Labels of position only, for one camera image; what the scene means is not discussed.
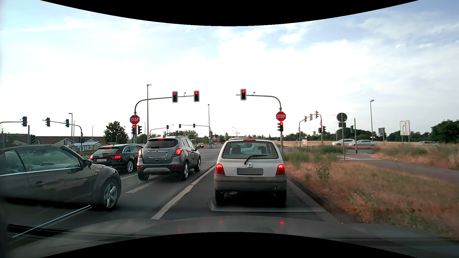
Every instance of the curb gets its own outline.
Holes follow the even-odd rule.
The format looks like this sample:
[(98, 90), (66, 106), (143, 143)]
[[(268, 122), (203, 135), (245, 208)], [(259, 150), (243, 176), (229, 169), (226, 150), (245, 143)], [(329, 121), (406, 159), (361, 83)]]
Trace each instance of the curb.
[(307, 187), (301, 180), (297, 177), (287, 174), (287, 178), (295, 184), (298, 188), (300, 188), (305, 194), (307, 194), (311, 199), (313, 199), (316, 203), (318, 203), (321, 207), (323, 207), (328, 213), (330, 213), (333, 217), (335, 217), (341, 223), (352, 223), (352, 224), (362, 224), (362, 221), (358, 220), (354, 216), (348, 214), (339, 206), (335, 205), (334, 203), (330, 202), (327, 198), (320, 195), (315, 190)]

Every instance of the car wheel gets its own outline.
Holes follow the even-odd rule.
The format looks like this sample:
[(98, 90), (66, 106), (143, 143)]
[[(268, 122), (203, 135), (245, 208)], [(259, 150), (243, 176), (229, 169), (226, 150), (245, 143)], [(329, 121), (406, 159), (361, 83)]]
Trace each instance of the car wheel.
[(143, 174), (143, 173), (137, 173), (137, 176), (139, 177), (141, 181), (146, 181), (150, 177), (149, 174)]
[(113, 179), (108, 179), (101, 187), (99, 196), (99, 208), (111, 211), (118, 203), (118, 183)]
[(225, 198), (225, 193), (215, 190), (215, 201), (217, 204), (223, 204)]
[(201, 157), (198, 158), (198, 164), (195, 167), (195, 172), (199, 172), (201, 170)]
[(276, 193), (276, 204), (278, 206), (284, 206), (287, 201), (287, 191)]
[(183, 180), (188, 179), (188, 161), (185, 161), (185, 164), (183, 165)]
[(128, 160), (128, 162), (126, 163), (125, 169), (128, 173), (131, 173), (132, 171), (134, 171), (134, 162), (132, 161), (132, 159)]

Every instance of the round road sign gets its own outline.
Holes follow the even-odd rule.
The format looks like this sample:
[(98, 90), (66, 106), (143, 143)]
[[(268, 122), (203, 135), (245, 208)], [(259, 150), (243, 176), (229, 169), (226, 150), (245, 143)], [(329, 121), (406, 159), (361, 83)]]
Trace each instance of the round road sign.
[(130, 121), (131, 124), (137, 124), (140, 121), (140, 117), (138, 115), (132, 115)]
[(282, 111), (277, 112), (276, 119), (279, 120), (279, 121), (284, 121), (285, 120), (285, 113), (282, 112)]
[(347, 115), (345, 113), (339, 113), (336, 115), (336, 119), (338, 120), (338, 122), (343, 123), (347, 120)]

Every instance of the rear window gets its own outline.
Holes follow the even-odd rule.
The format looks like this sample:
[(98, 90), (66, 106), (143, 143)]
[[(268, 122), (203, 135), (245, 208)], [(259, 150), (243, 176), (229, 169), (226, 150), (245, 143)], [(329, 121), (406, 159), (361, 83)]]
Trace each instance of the rear window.
[(179, 144), (179, 141), (176, 139), (164, 139), (164, 140), (151, 139), (151, 140), (148, 140), (148, 142), (145, 145), (145, 148), (168, 149), (168, 148), (175, 147), (178, 144)]
[(93, 155), (106, 155), (106, 154), (115, 154), (118, 152), (118, 147), (102, 147), (94, 152)]
[(277, 159), (276, 147), (265, 141), (232, 141), (223, 150), (222, 158), (247, 159), (251, 155), (267, 155), (265, 157), (251, 157), (251, 159)]

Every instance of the sky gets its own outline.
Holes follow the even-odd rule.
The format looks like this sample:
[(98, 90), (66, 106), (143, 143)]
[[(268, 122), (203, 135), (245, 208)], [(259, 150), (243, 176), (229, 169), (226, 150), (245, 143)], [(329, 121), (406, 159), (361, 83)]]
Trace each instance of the sky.
[[(149, 128), (209, 125), (216, 134), (312, 134), (319, 119), (329, 132), (336, 115), (347, 127), (430, 132), (459, 119), (459, 1), (419, 0), (343, 17), (294, 24), (219, 27), (167, 24), (60, 6), (3, 0), (0, 10), (0, 121), (28, 117), (36, 136), (70, 136), (73, 119), (85, 136), (103, 136), (119, 121), (130, 135), (135, 104), (149, 98)], [(236, 94), (246, 89), (241, 101)], [(137, 106), (146, 132), (147, 103)], [(27, 133), (21, 123), (0, 125)], [(193, 129), (182, 126), (182, 129)], [(196, 127), (200, 137), (206, 127)]]

